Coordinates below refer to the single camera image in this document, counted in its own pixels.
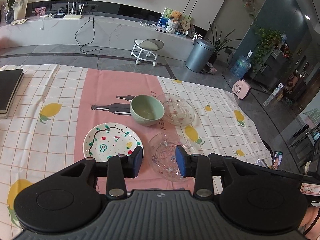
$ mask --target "sticker label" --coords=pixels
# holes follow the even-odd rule
[[[305,195],[320,196],[320,185],[302,183],[300,191]]]

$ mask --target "stool cushion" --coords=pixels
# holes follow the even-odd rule
[[[151,41],[135,40],[134,42],[142,49],[151,50],[151,51],[159,50],[159,47]]]

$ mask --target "pink space heater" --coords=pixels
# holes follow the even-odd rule
[[[238,80],[232,87],[232,92],[236,94],[238,99],[245,99],[250,90],[250,85],[244,79]]]

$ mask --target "smartphone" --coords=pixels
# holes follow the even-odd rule
[[[281,162],[282,162],[282,152],[274,152],[271,168],[273,170],[278,170]]]

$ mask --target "round black pad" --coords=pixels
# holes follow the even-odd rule
[[[16,216],[24,228],[61,233],[92,221],[100,212],[100,194],[79,177],[50,176],[21,191]]]
[[[60,210],[70,206],[74,197],[72,193],[62,189],[52,189],[41,193],[37,203],[46,210]]]
[[[274,234],[299,227],[307,199],[298,189],[277,179],[241,176],[223,190],[219,205],[234,224],[256,233]]]

